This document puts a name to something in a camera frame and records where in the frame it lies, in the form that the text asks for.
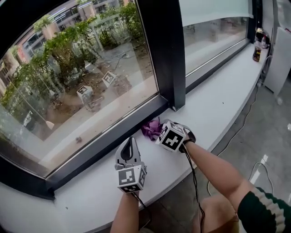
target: white cable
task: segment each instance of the white cable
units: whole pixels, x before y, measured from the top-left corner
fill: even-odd
[[[273,57],[273,55],[269,55],[269,56],[265,59],[265,61],[264,61],[264,63],[263,63],[263,66],[262,66],[263,68],[262,68],[262,71],[261,71],[261,73],[260,73],[260,76],[262,75],[263,70],[264,70],[264,66],[265,66],[267,60],[268,60],[270,57]]]
[[[255,95],[255,100],[254,100],[254,102],[251,104],[251,107],[253,106],[253,104],[256,102],[256,96],[257,96],[257,94],[258,94],[258,91],[259,91],[259,88],[257,89],[257,91],[256,91],[256,95]],[[224,150],[223,151],[221,151],[217,156],[219,157],[227,148],[228,148],[228,146],[229,146],[229,144],[231,143],[231,141],[238,135],[238,133],[243,129],[243,127],[245,126],[245,124],[246,124],[246,120],[247,120],[247,117],[249,116],[249,114],[250,114],[250,112],[251,112],[251,107],[250,107],[250,110],[249,110],[249,112],[247,113],[247,115],[246,115],[246,117],[245,117],[245,120],[244,120],[244,124],[242,125],[242,127],[239,129],[239,131],[237,131],[235,134],[234,134],[234,136],[230,139],[230,141],[228,142],[228,144],[226,145],[226,147],[224,148]],[[273,186],[273,183],[272,183],[272,181],[271,181],[271,179],[270,179],[270,177],[269,177],[269,172],[268,172],[268,168],[265,166],[265,164],[263,164],[263,163],[261,163],[261,162],[256,162],[255,163],[255,165],[253,166],[253,169],[252,169],[252,171],[251,171],[251,175],[250,175],[250,177],[249,177],[249,180],[251,179],[251,176],[252,176],[252,174],[253,174],[253,172],[254,172],[254,170],[255,170],[255,167],[256,167],[256,165],[257,164],[261,164],[261,165],[263,165],[264,166],[264,168],[266,169],[266,172],[267,172],[267,176],[268,176],[268,180],[270,181],[270,184],[271,184],[271,187],[272,187],[272,194],[274,194],[274,186]],[[209,194],[209,196],[212,196],[211,195],[211,193],[210,193],[210,190],[209,190],[209,185],[210,185],[210,181],[208,181],[207,182],[207,191],[208,191],[208,194]]]

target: green striped sleeve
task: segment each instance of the green striped sleeve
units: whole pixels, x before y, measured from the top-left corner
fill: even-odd
[[[248,233],[291,233],[291,207],[259,187],[245,195],[237,214]]]

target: fiducial marker cube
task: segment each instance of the fiducial marker cube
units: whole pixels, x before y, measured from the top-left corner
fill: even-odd
[[[164,124],[164,129],[156,140],[156,144],[164,147],[166,150],[176,152],[185,138],[186,135],[183,128],[172,122],[167,122]]]
[[[116,172],[118,173],[118,188],[121,191],[130,193],[143,190],[146,179],[144,166],[133,166]]]

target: black window frame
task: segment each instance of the black window frame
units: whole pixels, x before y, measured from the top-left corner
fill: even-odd
[[[0,7],[0,18],[4,20],[9,14],[9,18],[22,20],[18,21],[12,31],[9,30],[9,24],[3,25],[3,31],[10,33],[1,42],[0,58],[36,20],[65,2],[67,0],[5,1]],[[201,72],[195,81],[186,85],[185,48],[179,0],[136,0],[158,84],[157,95],[105,130],[46,178],[11,163],[0,154],[0,182],[29,195],[53,200],[56,189],[116,148],[123,140],[138,131],[144,122],[158,116],[167,108],[174,111],[182,108],[185,105],[186,93],[210,77],[253,39],[256,27],[261,23],[259,19],[262,19],[260,2],[261,0],[252,0],[254,17],[248,20],[246,41],[216,56],[212,59],[214,63],[208,62],[212,63],[211,66]],[[6,153],[19,154],[13,148],[7,148]]]

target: forearm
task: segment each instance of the forearm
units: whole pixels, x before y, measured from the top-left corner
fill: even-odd
[[[110,233],[138,233],[138,201],[132,194],[123,194]]]
[[[213,155],[192,142],[188,142],[186,148],[191,159],[211,184],[229,199],[233,207],[237,210],[241,200],[253,188],[253,185],[229,162]]]

